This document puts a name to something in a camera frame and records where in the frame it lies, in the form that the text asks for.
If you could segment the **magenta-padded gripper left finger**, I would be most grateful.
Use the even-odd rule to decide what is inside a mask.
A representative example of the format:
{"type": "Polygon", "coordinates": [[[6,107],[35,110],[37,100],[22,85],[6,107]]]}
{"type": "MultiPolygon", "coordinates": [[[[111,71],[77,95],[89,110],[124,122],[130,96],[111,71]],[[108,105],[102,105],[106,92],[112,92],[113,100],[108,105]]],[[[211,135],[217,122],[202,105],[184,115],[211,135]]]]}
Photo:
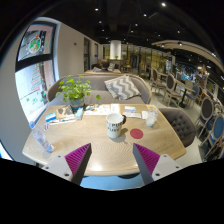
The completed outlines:
{"type": "Polygon", "coordinates": [[[43,170],[79,185],[83,179],[91,154],[91,144],[88,143],[65,156],[56,156],[43,167],[43,170]]]}

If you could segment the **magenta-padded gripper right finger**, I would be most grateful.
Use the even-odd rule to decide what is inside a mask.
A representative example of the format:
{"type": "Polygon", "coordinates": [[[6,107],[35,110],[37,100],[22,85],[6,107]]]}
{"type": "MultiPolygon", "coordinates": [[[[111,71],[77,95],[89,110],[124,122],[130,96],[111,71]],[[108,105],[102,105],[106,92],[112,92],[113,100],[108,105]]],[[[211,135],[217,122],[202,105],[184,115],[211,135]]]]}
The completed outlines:
{"type": "Polygon", "coordinates": [[[136,143],[133,154],[145,185],[182,169],[168,154],[159,155],[136,143]]]}

